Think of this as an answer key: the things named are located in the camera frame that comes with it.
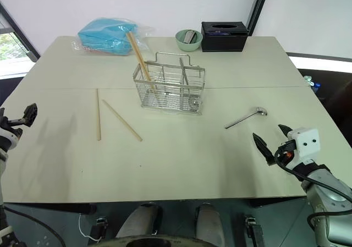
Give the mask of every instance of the tissue box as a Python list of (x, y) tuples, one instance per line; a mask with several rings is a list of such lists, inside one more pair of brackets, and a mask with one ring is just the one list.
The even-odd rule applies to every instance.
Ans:
[(241, 52), (248, 37), (242, 22), (202, 22), (203, 52)]

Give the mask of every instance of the black cable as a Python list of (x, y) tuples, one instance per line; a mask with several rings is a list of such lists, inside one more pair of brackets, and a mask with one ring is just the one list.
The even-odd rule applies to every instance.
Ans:
[[(286, 172), (290, 173), (290, 174), (293, 174), (294, 176), (296, 177), (300, 177), (310, 183), (313, 183), (313, 184), (316, 184), (318, 186), (321, 186), (323, 188), (326, 188), (340, 196), (342, 196), (343, 198), (345, 198), (346, 200), (348, 200), (349, 202), (352, 203), (352, 197), (346, 195), (345, 193), (333, 188), (332, 186), (329, 186), (327, 184), (324, 184), (324, 183), (321, 183), (317, 180), (314, 180), (314, 179), (311, 179), (309, 177), (306, 177), (305, 175), (299, 173), (299, 172), (296, 172), (295, 170), (291, 170), (289, 168), (287, 168), (286, 166), (284, 166), (283, 164), (281, 164), (281, 162), (279, 161), (279, 153), (280, 153), (280, 150), (277, 150), (275, 152), (275, 155), (274, 155), (274, 160), (275, 160), (275, 163), (280, 166), (280, 168), (282, 168), (283, 170), (285, 170)], [(314, 225), (312, 224), (312, 219), (315, 218), (315, 217), (320, 217), (320, 216), (343, 216), (343, 215), (349, 215), (349, 214), (352, 214), (352, 209), (350, 210), (345, 210), (345, 211), (336, 211), (336, 212), (316, 212), (316, 213), (313, 213), (313, 214), (310, 214), (308, 217), (307, 217), (307, 222), (308, 222), (308, 225), (312, 228), (312, 230), (314, 230)]]
[(66, 247), (66, 244), (65, 244), (64, 240), (61, 238), (61, 236), (55, 230), (53, 230), (51, 227), (49, 227), (49, 225), (45, 224), (44, 222), (40, 221), (39, 219), (36, 219), (36, 218), (34, 218), (34, 217), (32, 217), (32, 216), (30, 216), (28, 214), (13, 210), (13, 209), (5, 207), (5, 206), (4, 206), (4, 209), (9, 211), (9, 212), (12, 212), (14, 214), (17, 214), (19, 216), (28, 218), (31, 221), (34, 221), (34, 222), (38, 223), (39, 225), (43, 226), (44, 228), (46, 228), (48, 231), (50, 231), (59, 240), (59, 242), (61, 243), (62, 247)]

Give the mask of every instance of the white table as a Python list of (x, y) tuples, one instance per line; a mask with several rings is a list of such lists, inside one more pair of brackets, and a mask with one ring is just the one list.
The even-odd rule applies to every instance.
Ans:
[[(17, 118), (36, 102), (38, 117), (9, 152), (6, 202), (101, 202), (304, 195), (300, 182), (269, 167), (252, 133), (274, 152), (286, 138), (277, 124), (317, 127), (325, 163), (352, 185), (352, 150), (309, 87), (206, 89), (201, 116), (140, 107), (135, 89), (100, 90), (140, 134), (139, 142), (101, 104), (96, 140), (94, 90), (16, 89), (4, 107)], [(225, 130), (254, 106), (254, 116)]]
[[(62, 36), (43, 54), (21, 87), (27, 89), (135, 89), (135, 55), (113, 56), (74, 51), (74, 37)], [(172, 37), (149, 37), (145, 60), (155, 52), (185, 53)], [(188, 53), (206, 69), (206, 88), (307, 86), (274, 37), (249, 37), (243, 52)]]

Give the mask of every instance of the stainless steel utensil holder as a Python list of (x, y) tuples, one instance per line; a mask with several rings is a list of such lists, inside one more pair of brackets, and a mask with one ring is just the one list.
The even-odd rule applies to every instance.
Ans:
[[(160, 54), (166, 54), (167, 57), (186, 57), (188, 65), (182, 67), (182, 64), (158, 63)], [(133, 73), (142, 107), (201, 114), (204, 68), (192, 65), (188, 54), (163, 52), (157, 52), (155, 61), (145, 61), (145, 64), (151, 81), (145, 77), (140, 64)]]

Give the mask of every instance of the blue cloth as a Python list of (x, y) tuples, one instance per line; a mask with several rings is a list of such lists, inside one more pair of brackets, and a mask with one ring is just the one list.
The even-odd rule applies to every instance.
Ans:
[(107, 53), (125, 56), (132, 47), (126, 33), (137, 32), (137, 25), (119, 19), (99, 18), (79, 31), (83, 46)]

